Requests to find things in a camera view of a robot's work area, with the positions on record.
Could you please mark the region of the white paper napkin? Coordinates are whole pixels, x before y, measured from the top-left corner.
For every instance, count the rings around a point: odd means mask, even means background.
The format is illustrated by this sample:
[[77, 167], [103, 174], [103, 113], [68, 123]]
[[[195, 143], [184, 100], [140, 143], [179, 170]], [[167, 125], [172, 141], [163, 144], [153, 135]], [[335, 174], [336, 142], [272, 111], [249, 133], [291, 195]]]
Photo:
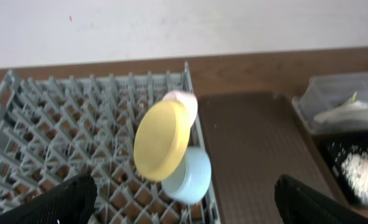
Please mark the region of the white paper napkin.
[[368, 121], [368, 102], [354, 101], [337, 108], [318, 113], [313, 120], [317, 123], [336, 123], [340, 121]]

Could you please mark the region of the light blue bowl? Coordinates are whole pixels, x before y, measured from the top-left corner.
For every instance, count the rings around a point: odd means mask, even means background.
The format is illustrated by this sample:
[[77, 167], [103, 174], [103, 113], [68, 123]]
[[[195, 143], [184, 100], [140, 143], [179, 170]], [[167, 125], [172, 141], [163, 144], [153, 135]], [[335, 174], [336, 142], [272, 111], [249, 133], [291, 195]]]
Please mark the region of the light blue bowl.
[[161, 181], [164, 193], [173, 200], [195, 204], [208, 191], [212, 166], [205, 149], [188, 147], [175, 171]]

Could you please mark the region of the yellow green wrapper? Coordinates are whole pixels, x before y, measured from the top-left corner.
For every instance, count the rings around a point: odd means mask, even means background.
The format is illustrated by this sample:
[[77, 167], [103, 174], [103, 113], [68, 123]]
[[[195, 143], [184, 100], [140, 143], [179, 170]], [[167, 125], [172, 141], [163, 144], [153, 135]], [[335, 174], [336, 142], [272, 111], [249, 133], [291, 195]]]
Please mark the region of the yellow green wrapper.
[[352, 103], [355, 103], [357, 101], [357, 92], [354, 92], [350, 98], [348, 98], [344, 104], [345, 105], [348, 105], [348, 104], [352, 104]]

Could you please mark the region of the pink rice bowl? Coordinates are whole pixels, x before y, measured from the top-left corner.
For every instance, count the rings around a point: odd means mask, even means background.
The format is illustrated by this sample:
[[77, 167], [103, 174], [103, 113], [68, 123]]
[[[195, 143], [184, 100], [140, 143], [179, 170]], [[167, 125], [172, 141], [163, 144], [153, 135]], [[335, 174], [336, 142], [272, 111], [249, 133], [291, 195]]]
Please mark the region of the pink rice bowl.
[[195, 94], [186, 91], [170, 91], [164, 97], [163, 100], [176, 100], [181, 102], [189, 113], [189, 121], [191, 125], [195, 123], [198, 110], [198, 101]]

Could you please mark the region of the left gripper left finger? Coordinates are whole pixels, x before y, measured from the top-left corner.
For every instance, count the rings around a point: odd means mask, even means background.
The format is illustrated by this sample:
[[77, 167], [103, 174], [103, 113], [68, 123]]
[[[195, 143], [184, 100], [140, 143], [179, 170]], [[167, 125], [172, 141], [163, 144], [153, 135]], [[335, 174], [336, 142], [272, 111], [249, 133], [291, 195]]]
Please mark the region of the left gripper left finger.
[[97, 185], [79, 174], [0, 215], [0, 224], [87, 224], [95, 211]]

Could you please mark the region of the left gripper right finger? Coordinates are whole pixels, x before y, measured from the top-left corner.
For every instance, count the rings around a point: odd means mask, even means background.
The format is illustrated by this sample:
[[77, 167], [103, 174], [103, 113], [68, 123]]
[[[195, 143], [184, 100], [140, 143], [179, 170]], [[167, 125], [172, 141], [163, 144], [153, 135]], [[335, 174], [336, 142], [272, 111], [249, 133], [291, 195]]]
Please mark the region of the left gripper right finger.
[[275, 203], [284, 224], [368, 224], [368, 218], [286, 174], [275, 184]]

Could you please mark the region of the yellow round plate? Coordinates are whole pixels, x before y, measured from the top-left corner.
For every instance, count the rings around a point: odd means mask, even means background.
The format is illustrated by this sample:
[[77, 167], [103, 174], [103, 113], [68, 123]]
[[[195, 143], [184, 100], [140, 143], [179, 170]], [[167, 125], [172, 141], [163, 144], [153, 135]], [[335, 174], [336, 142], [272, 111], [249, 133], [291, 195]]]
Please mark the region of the yellow round plate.
[[161, 181], [177, 168], [187, 149], [192, 123], [176, 100], [154, 104], [139, 123], [133, 144], [134, 164], [141, 176]]

